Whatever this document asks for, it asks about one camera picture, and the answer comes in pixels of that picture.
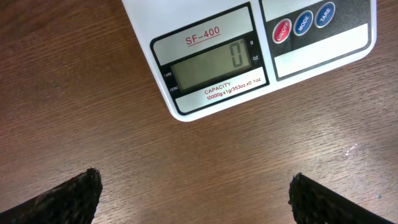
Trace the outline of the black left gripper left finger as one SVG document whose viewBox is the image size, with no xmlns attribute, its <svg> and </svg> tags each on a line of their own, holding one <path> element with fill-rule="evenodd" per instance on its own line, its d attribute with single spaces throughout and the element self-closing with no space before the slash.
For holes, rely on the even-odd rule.
<svg viewBox="0 0 398 224">
<path fill-rule="evenodd" d="M 91 223 L 103 189 L 98 169 L 85 172 L 1 212 L 1 223 Z"/>
</svg>

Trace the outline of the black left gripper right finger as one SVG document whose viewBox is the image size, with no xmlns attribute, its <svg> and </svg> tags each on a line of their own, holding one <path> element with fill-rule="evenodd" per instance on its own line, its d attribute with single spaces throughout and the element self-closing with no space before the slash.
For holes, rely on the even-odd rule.
<svg viewBox="0 0 398 224">
<path fill-rule="evenodd" d="M 300 224 L 393 224 L 301 173 L 289 185 L 288 204 Z"/>
</svg>

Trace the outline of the white digital kitchen scale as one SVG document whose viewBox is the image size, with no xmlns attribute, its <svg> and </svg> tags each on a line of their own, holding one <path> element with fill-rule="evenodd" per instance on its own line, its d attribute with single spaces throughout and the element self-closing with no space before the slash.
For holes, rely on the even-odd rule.
<svg viewBox="0 0 398 224">
<path fill-rule="evenodd" d="M 194 121 L 359 60 L 376 0 L 123 0 L 171 115 Z"/>
</svg>

